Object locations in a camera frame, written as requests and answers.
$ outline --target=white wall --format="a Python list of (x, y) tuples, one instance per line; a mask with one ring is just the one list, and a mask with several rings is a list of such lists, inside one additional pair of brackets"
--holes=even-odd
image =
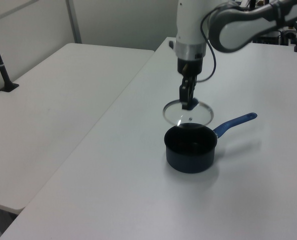
[(178, 0), (73, 0), (82, 43), (156, 50), (177, 33)]
[(12, 82), (73, 42), (65, 0), (38, 0), (0, 19), (0, 53)]

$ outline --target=white folding table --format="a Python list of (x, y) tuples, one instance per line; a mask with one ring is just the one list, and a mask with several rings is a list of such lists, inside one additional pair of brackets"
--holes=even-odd
[[(219, 140), (197, 174), (169, 166), (162, 116), (179, 97), (177, 58), (165, 42), (1, 240), (297, 239), (297, 53), (249, 44), (216, 52), (195, 96), (215, 128), (255, 112)], [(206, 77), (212, 56), (204, 59)]]
[(0, 209), (21, 212), (152, 54), (70, 43), (0, 92)]

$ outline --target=blue handle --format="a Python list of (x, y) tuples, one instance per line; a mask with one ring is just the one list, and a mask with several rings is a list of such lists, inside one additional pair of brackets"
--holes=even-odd
[(238, 118), (232, 119), (230, 121), (224, 122), (223, 124), (219, 125), (217, 128), (215, 128), (213, 131), (217, 135), (217, 138), (220, 138), (227, 130), (229, 130), (232, 127), (235, 127), (237, 125), (246, 123), (250, 120), (256, 119), (257, 114), (254, 112), (251, 112), (249, 114), (246, 114), (244, 116), (240, 116)]

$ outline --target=saucepan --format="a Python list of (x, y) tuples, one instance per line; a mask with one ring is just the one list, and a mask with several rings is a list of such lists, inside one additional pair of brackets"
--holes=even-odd
[(214, 162), (215, 147), (228, 129), (253, 120), (254, 112), (227, 121), (214, 130), (198, 123), (182, 123), (169, 129), (164, 137), (166, 159), (183, 173), (200, 173)]

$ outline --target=white table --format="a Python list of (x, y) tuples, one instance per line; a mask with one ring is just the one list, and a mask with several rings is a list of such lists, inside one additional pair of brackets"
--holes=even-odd
[(153, 53), (68, 44), (0, 92), (0, 209), (21, 212)]
[(209, 126), (258, 118), (218, 140), (210, 169), (186, 174), (168, 165), (163, 141), (162, 109), (181, 84), (169, 39), (1, 240), (297, 239), (297, 53), (216, 53), (215, 75), (195, 90), (214, 110)]

